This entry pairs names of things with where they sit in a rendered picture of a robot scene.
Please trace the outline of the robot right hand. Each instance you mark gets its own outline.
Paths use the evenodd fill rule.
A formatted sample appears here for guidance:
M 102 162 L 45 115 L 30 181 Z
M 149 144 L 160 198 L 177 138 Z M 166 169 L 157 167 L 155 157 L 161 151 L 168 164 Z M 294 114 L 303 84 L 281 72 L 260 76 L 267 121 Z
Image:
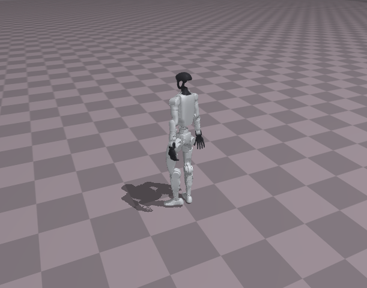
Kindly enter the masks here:
M 201 132 L 201 130 L 200 130 L 200 132 Z M 195 131 L 195 134 L 196 134 L 196 131 Z M 199 143 L 199 149 L 201 149 L 202 143 L 204 145 L 204 139 L 202 138 L 201 135 L 202 135 L 202 133 L 199 134 L 199 135 L 196 134 L 197 137 L 196 137 L 195 143 L 197 142 L 197 149 L 198 149 L 198 143 Z M 194 143 L 194 146 L 195 146 L 195 143 Z M 205 145 L 204 145 L 204 147 L 205 147 Z M 202 148 L 203 148 L 203 146 L 202 146 Z

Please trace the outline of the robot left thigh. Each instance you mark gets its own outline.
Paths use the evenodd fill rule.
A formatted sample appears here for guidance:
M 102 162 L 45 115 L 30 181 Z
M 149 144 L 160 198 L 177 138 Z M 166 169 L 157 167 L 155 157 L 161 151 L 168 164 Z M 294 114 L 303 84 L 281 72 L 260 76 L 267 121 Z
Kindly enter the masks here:
M 181 150 L 181 147 L 182 147 L 182 140 L 177 138 L 176 141 L 175 141 L 175 153 L 176 153 L 176 157 L 178 157 L 178 154 L 177 152 L 179 152 Z M 170 159 L 170 156 L 169 156 L 169 145 L 167 147 L 167 150 L 166 150 L 166 164 L 167 164 L 167 168 L 168 168 L 168 171 L 170 173 L 170 175 L 172 176 L 173 172 L 179 172 L 180 173 L 180 176 L 181 176 L 181 170 L 178 169 L 178 168 L 175 168 L 175 165 L 176 165 L 176 162 L 177 161 L 174 161 L 172 159 Z

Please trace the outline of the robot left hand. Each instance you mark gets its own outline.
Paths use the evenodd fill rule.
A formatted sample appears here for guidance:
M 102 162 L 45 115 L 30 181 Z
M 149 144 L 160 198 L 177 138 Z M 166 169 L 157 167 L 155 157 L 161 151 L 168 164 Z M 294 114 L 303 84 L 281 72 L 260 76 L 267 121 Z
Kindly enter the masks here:
M 172 159 L 174 161 L 178 161 L 174 148 L 175 148 L 175 142 L 172 144 L 172 147 L 169 146 L 169 153 L 168 154 L 170 156 L 170 159 Z

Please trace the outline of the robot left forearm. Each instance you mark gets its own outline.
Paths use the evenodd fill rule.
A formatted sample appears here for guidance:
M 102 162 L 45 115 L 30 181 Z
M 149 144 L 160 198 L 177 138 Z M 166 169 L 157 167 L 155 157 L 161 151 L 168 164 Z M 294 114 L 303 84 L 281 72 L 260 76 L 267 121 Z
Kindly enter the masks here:
M 176 141 L 176 133 L 177 133 L 177 129 L 175 127 L 175 121 L 174 120 L 170 120 L 169 130 L 170 130 L 170 134 L 169 134 L 169 143 L 168 143 L 168 145 L 170 147 L 172 147 L 172 144 Z

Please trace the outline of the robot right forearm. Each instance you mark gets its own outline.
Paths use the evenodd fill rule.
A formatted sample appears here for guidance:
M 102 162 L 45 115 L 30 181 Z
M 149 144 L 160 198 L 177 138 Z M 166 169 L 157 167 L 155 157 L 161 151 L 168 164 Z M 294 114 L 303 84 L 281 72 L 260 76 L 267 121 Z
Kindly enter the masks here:
M 200 128 L 201 128 L 201 126 L 200 126 L 200 116 L 196 119 L 193 119 L 193 122 L 194 122 L 196 134 L 197 135 L 201 134 L 201 132 L 200 132 Z

